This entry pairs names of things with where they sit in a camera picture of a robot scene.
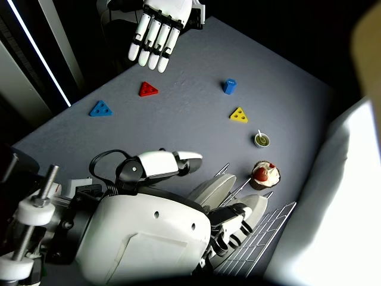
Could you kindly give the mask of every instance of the blue triangle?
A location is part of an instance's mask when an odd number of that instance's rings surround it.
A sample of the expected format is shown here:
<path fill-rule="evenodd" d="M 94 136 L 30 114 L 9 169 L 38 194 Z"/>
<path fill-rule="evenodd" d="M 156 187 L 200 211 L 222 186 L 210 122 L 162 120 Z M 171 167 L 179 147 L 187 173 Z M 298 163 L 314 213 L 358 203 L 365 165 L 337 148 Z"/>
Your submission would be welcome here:
<path fill-rule="evenodd" d="M 90 116 L 110 116 L 113 112 L 108 108 L 103 100 L 99 100 L 93 110 L 90 112 Z"/>

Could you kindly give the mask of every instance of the chocolate cupcake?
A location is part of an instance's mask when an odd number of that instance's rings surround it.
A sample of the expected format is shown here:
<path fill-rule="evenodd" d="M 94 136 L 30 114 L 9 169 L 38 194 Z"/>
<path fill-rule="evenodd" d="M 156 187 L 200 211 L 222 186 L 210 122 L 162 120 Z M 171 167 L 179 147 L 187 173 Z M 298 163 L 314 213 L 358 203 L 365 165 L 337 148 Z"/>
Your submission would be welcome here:
<path fill-rule="evenodd" d="M 279 169 L 268 161 L 259 161 L 251 172 L 250 186 L 261 191 L 272 188 L 280 182 Z"/>

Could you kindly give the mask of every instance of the red triangle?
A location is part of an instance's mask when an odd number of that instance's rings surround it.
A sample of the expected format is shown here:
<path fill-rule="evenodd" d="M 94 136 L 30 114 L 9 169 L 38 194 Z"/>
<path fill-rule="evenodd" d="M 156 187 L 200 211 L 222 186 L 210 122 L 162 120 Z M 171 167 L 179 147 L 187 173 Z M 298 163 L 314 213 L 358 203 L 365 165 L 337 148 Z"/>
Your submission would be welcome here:
<path fill-rule="evenodd" d="M 146 97 L 147 95 L 153 95 L 158 94 L 159 90 L 152 85 L 150 85 L 148 82 L 143 82 L 142 87 L 140 88 L 139 95 L 141 97 Z"/>

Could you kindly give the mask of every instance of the gray table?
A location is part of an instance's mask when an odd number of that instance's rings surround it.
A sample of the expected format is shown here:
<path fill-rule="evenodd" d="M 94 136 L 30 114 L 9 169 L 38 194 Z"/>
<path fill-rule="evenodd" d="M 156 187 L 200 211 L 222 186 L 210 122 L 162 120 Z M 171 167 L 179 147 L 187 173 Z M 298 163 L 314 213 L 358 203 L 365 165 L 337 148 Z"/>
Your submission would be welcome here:
<path fill-rule="evenodd" d="M 233 95 L 222 91 L 227 78 L 238 83 Z M 139 97 L 143 81 L 160 94 Z M 209 18 L 204 30 L 191 30 L 179 39 L 164 74 L 136 65 L 15 146 L 39 162 L 41 173 L 52 163 L 60 165 L 57 181 L 63 185 L 67 179 L 89 176 L 91 159 L 110 149 L 133 155 L 161 147 L 199 152 L 204 156 L 200 170 L 160 183 L 181 195 L 211 178 L 226 162 L 242 182 L 255 162 L 268 160 L 282 174 L 272 189 L 268 207 L 272 210 L 297 198 L 324 135 L 331 94 L 327 85 L 299 67 Z M 90 117 L 98 100 L 104 100 L 114 115 Z M 229 120 L 238 106 L 248 124 Z M 268 148 L 254 145 L 252 136 L 258 129 L 270 136 Z M 111 156 L 97 172 L 114 178 L 120 160 Z M 270 255 L 271 249 L 259 269 Z M 67 274 L 71 271 L 52 268 L 45 285 L 83 285 L 77 275 Z"/>

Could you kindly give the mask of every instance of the strawberry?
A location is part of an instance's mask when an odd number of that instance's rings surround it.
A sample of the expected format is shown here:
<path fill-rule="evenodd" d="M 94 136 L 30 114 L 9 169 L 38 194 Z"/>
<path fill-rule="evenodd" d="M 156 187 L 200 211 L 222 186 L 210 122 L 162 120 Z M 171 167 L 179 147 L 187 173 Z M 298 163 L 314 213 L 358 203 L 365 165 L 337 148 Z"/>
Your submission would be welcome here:
<path fill-rule="evenodd" d="M 259 168 L 258 170 L 255 171 L 253 178 L 260 181 L 260 182 L 265 182 L 267 181 L 267 174 L 266 174 L 266 169 L 265 168 Z"/>

